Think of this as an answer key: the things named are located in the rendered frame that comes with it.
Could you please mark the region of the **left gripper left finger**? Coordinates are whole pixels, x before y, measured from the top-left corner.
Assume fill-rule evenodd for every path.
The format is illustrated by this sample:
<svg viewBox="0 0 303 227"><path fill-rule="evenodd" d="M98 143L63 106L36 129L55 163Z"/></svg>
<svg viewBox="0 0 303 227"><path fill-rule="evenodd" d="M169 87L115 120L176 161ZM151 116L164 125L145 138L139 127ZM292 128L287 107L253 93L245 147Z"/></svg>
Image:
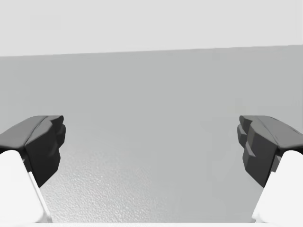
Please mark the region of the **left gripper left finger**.
<svg viewBox="0 0 303 227"><path fill-rule="evenodd" d="M27 118L0 133L0 223L51 223L40 188L58 170L62 115Z"/></svg>

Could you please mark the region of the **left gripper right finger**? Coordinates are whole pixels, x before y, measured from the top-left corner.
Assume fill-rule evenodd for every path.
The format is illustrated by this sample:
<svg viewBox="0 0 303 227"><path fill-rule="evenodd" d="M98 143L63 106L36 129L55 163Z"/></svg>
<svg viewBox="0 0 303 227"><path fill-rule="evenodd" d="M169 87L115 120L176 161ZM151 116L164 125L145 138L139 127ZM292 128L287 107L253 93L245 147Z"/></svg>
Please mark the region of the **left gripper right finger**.
<svg viewBox="0 0 303 227"><path fill-rule="evenodd" d="M255 223L303 223L303 133L264 115L241 115L245 171L263 188Z"/></svg>

